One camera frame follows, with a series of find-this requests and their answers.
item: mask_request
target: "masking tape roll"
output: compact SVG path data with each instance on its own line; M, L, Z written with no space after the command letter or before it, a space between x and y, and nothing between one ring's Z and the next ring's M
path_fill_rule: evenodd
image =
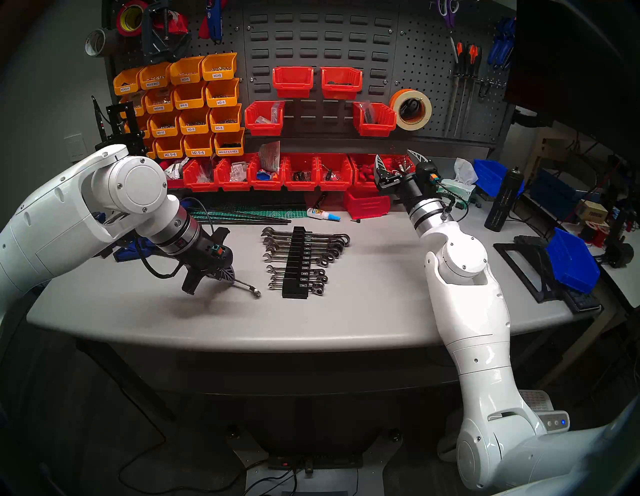
M422 129L431 118L431 102L424 93L400 90L391 97L389 106L397 115L397 124L407 131Z
M116 26L122 36L140 36L142 33L142 13L147 3L131 0L125 3L116 16Z

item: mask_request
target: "black bottle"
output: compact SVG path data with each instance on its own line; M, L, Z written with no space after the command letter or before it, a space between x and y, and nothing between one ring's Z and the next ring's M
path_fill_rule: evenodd
M484 227L492 231L500 232L504 222L509 216L511 207L518 197L518 190L522 185L523 179L524 176L517 167L507 171L507 174L504 175L504 179L500 185L498 196L495 197L491 211L486 218Z

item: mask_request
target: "scissors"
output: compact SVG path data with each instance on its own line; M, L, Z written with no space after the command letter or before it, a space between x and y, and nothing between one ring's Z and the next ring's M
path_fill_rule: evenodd
M444 18L447 29L454 28L458 7L460 7L460 2L457 0L438 0L438 11Z

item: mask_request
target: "red tape roll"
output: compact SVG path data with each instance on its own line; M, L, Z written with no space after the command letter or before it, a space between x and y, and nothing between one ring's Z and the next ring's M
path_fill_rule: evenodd
M116 26L122 36L140 36L142 33L142 12L147 3L131 0L125 3L116 16Z

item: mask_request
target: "super glue tube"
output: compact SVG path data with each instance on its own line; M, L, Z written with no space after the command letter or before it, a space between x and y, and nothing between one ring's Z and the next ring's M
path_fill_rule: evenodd
M337 215L330 214L329 212L325 212L324 210L318 209L309 209L307 210L307 217L313 217L314 219L324 219L324 220L340 220Z

